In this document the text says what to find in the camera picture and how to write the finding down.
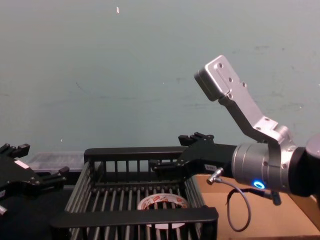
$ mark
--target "tape roll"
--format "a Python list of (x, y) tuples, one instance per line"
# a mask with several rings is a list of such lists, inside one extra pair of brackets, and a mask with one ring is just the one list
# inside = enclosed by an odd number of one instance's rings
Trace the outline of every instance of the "tape roll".
[[(155, 203), (174, 203), (176, 205), (181, 206), (182, 208), (188, 208), (189, 203), (186, 199), (184, 199), (181, 196), (171, 194), (171, 193), (157, 193), (153, 194), (150, 196), (145, 197), (142, 199), (138, 206), (138, 210), (145, 210), (147, 207), (149, 207), (152, 204)], [(181, 226), (185, 225), (184, 223), (173, 223), (172, 228), (180, 228)], [(156, 229), (168, 229), (169, 225), (167, 223), (162, 223), (162, 224), (156, 224), (155, 225)]]

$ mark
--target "teal wall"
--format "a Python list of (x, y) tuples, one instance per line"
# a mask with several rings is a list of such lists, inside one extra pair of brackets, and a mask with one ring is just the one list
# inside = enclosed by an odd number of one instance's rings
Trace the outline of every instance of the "teal wall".
[(304, 145), (320, 132), (319, 23), (318, 0), (0, 0), (0, 143), (32, 157), (251, 141), (193, 79), (223, 54)]

